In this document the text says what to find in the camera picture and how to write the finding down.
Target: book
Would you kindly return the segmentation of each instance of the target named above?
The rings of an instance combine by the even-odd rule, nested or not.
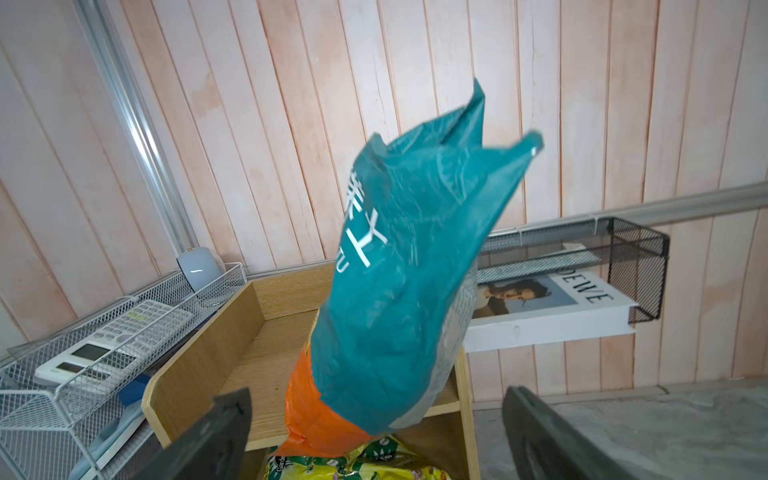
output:
[[[634,333],[637,302],[587,270],[485,283],[477,295],[468,353]]]

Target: concrete floor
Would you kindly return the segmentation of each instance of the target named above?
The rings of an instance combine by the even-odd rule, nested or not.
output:
[[[768,387],[561,403],[554,410],[637,478],[768,478]],[[513,480],[501,410],[475,411],[482,480]]]

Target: white calculator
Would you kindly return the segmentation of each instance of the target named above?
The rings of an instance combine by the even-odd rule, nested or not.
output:
[[[146,333],[139,334],[129,344],[130,349],[118,348],[121,343],[163,315],[165,316],[160,322],[154,324]],[[44,385],[60,385],[115,350],[116,353],[88,370],[81,379],[82,382],[92,385],[109,383],[110,378],[122,380],[122,371],[152,353],[191,317],[192,313],[186,310],[174,310],[165,303],[145,300],[40,365],[35,370],[35,381]]]

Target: wooden shelf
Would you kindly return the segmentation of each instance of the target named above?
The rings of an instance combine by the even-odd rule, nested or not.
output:
[[[246,348],[220,393],[250,389],[253,419],[246,450],[280,445],[288,436],[285,395],[288,380],[310,334],[316,311],[267,320]],[[460,410],[455,374],[445,384],[428,417]]]
[[[213,397],[248,387],[253,419],[243,471],[263,471],[257,466],[266,449],[288,436],[288,382],[334,271],[331,262],[251,280],[150,379],[141,408],[164,448],[205,415]],[[462,350],[425,418],[396,433],[456,480],[480,480],[468,378]]]

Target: black wire basket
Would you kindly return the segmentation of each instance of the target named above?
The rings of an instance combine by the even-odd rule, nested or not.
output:
[[[601,266],[608,283],[637,302],[629,323],[648,322],[661,315],[669,246],[665,233],[616,217],[522,227],[483,243],[478,284]]]

